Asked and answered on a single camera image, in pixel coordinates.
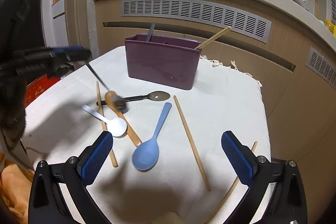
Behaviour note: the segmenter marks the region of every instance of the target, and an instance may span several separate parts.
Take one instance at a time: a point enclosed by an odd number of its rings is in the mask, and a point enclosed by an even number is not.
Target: air vent
[[[306,60],[306,66],[336,89],[336,70],[334,66],[312,47]]]
[[[202,0],[123,0],[122,16],[164,17],[231,26],[235,32],[267,42],[272,22],[230,6]]]

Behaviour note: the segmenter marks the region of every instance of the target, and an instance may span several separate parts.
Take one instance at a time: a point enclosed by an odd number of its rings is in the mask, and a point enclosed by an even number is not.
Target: white spoon
[[[120,137],[125,133],[127,129],[127,124],[122,118],[114,118],[113,120],[108,120],[87,105],[82,106],[82,108],[87,113],[90,113],[92,116],[96,117],[98,120],[106,123],[107,131],[109,131],[113,137]]]

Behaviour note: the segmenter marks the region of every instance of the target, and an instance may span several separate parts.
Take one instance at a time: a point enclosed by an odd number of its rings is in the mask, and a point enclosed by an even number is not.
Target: blue spoon
[[[163,106],[160,118],[157,122],[153,137],[148,141],[141,143],[134,151],[132,156],[132,163],[135,168],[140,171],[151,169],[159,158],[159,146],[156,141],[158,134],[165,122],[167,115],[171,109],[171,103],[165,103]]]

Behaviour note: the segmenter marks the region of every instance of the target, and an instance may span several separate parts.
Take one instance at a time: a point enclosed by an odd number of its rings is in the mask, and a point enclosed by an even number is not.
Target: blue gripper pad
[[[80,154],[80,160],[77,164],[77,173],[84,186],[91,185],[95,181],[112,146],[112,134],[108,131],[103,131],[93,145],[86,147]]]
[[[243,146],[231,131],[222,135],[222,148],[242,184],[250,187],[258,165],[252,151]]]

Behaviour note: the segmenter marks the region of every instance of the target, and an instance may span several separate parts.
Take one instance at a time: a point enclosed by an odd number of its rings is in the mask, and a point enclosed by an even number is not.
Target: wooden spoon
[[[124,115],[117,110],[117,108],[115,107],[115,104],[113,102],[113,96],[115,96],[116,93],[114,91],[108,91],[105,93],[105,101],[107,103],[107,105],[110,107],[110,109],[112,109],[119,118],[122,118],[125,120],[126,124],[127,124],[127,135],[130,137],[131,141],[134,143],[135,146],[138,146],[139,144],[142,143],[142,141],[140,140],[140,138],[138,137],[138,135],[135,133],[135,131],[133,130],[133,128],[131,128],[131,126],[129,125],[129,123],[127,122],[127,120],[125,119]]]

